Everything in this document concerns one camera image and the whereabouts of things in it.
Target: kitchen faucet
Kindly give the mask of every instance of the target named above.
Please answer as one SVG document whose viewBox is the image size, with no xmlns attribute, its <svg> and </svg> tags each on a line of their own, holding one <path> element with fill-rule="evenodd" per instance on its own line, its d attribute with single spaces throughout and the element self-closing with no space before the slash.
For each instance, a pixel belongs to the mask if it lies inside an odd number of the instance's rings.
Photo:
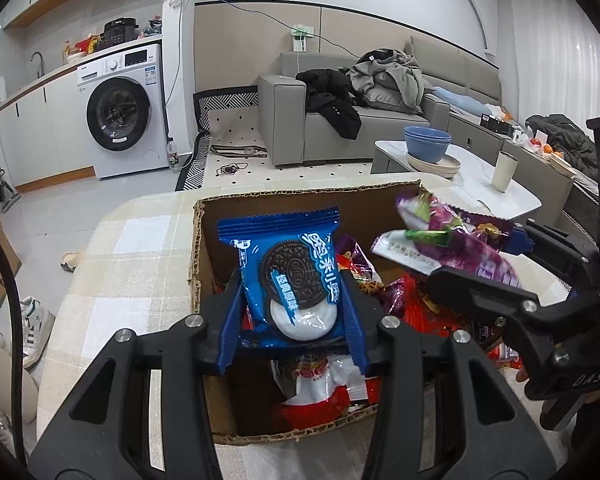
<svg viewBox="0 0 600 480">
<path fill-rule="evenodd" d="M 40 56 L 40 72 L 38 72 L 38 77 L 42 77 L 45 75 L 45 60 L 42 57 L 42 52 L 39 50 L 35 51 L 33 54 L 31 54 L 31 59 L 29 59 L 29 61 L 33 61 L 33 58 L 36 57 L 36 54 Z"/>
</svg>

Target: washing machine door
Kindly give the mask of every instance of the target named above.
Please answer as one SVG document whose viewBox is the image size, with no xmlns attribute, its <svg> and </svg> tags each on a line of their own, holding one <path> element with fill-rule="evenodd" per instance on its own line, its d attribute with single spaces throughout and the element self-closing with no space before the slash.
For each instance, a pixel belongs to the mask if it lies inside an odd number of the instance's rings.
<svg viewBox="0 0 600 480">
<path fill-rule="evenodd" d="M 87 124 L 96 142 L 112 152 L 131 148 L 144 134 L 151 106 L 142 85 L 112 77 L 96 86 L 87 104 Z"/>
</svg>

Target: water bottle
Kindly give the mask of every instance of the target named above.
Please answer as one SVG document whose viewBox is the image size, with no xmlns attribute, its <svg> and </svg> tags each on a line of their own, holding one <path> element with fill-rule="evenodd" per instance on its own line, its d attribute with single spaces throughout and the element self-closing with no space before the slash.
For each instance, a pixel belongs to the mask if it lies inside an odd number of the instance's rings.
<svg viewBox="0 0 600 480">
<path fill-rule="evenodd" d="M 180 159 L 178 158 L 178 149 L 173 139 L 167 142 L 167 161 L 169 163 L 169 167 L 172 170 L 178 170 L 178 166 L 180 165 Z"/>
</svg>

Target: plastic bottle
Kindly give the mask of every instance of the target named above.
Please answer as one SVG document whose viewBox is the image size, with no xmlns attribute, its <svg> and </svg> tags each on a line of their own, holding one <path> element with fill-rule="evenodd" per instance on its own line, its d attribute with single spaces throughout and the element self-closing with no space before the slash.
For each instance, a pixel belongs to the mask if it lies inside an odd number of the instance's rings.
<svg viewBox="0 0 600 480">
<path fill-rule="evenodd" d="M 167 142 L 167 161 L 172 170 L 178 170 L 180 159 L 178 158 L 178 149 L 173 139 Z"/>
<path fill-rule="evenodd" d="M 66 65 L 69 63 L 69 54 L 71 54 L 71 41 L 64 42 L 64 49 L 62 50 L 62 64 Z"/>
</svg>

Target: washing machine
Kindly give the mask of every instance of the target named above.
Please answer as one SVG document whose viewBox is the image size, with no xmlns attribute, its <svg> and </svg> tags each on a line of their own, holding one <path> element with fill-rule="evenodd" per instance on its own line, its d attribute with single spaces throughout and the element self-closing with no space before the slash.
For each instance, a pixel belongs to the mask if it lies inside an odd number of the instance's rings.
<svg viewBox="0 0 600 480">
<path fill-rule="evenodd" d="M 160 45 L 122 50 L 77 73 L 96 176 L 168 167 Z"/>
</svg>

